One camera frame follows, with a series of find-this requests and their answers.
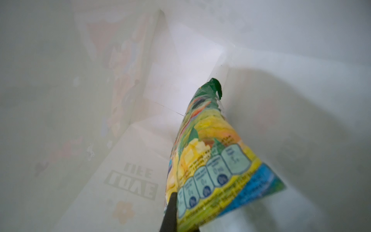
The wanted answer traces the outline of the green Fox's spring tea bag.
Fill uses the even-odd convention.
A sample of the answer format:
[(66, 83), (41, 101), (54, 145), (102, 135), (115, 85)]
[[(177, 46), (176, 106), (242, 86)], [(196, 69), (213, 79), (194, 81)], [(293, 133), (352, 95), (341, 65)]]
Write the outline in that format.
[(221, 84), (215, 78), (198, 88), (172, 147), (165, 211), (171, 194), (177, 192), (177, 232), (195, 232), (285, 188), (228, 123), (221, 98)]

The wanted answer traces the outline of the white paper shopping bag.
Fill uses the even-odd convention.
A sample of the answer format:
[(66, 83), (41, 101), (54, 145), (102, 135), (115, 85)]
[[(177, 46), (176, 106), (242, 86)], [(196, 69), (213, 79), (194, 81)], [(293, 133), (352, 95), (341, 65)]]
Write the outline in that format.
[(1, 231), (157, 232), (212, 78), (285, 188), (201, 231), (370, 231), (370, 1), (1, 1)]

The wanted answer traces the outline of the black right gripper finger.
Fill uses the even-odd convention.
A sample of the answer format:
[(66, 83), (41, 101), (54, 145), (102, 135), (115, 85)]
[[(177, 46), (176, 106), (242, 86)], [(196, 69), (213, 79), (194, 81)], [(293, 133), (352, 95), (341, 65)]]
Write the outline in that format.
[(177, 232), (177, 192), (170, 196), (159, 232)]

